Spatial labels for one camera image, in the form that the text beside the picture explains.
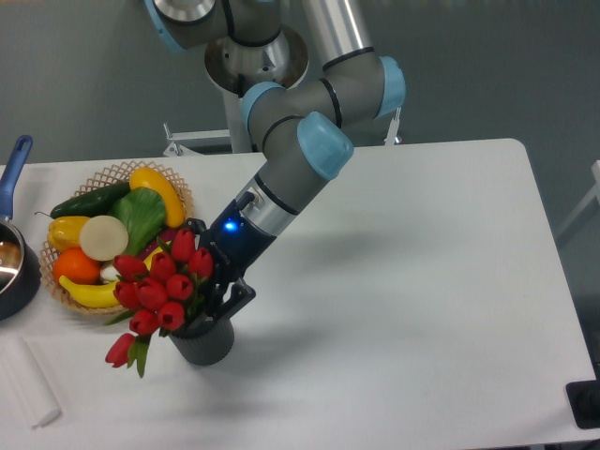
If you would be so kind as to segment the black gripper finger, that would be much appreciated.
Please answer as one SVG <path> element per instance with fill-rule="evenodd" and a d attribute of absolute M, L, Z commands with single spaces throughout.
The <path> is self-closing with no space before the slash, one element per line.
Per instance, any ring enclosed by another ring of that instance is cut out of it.
<path fill-rule="evenodd" d="M 202 323 L 230 319 L 256 297 L 256 291 L 242 278 L 216 282 L 203 277 L 193 282 L 195 291 L 185 303 L 186 330 L 199 328 Z"/>
<path fill-rule="evenodd" d="M 181 230 L 190 230 L 194 234 L 194 244 L 195 248 L 199 248 L 201 246 L 201 241 L 203 234 L 207 230 L 207 226 L 202 219 L 195 217 L 188 217 L 184 223 L 180 226 Z"/>

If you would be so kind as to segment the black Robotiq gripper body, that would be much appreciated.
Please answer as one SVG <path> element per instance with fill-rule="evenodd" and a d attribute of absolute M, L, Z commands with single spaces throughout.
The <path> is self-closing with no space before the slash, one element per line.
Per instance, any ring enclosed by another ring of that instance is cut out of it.
<path fill-rule="evenodd" d="M 276 240 L 242 215 L 254 197 L 249 191 L 243 192 L 241 198 L 232 200 L 201 235 L 200 247 L 209 250 L 217 265 L 215 278 L 218 284 L 228 285 L 242 278 Z"/>

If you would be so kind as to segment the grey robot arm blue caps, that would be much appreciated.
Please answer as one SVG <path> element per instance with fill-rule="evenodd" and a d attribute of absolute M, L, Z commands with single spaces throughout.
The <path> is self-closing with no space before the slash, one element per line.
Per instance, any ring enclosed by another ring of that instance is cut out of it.
<path fill-rule="evenodd" d="M 344 128 L 400 108 L 404 75 L 394 59 L 375 53 L 354 1 L 303 3 L 323 71 L 309 84 L 302 84 L 305 44 L 282 23 L 277 1 L 149 1 L 145 7 L 169 48 L 205 47 L 210 78 L 235 97 L 231 134 L 265 156 L 211 225 L 191 223 L 216 264 L 203 315 L 228 319 L 254 295 L 243 280 L 246 270 L 353 155 Z"/>

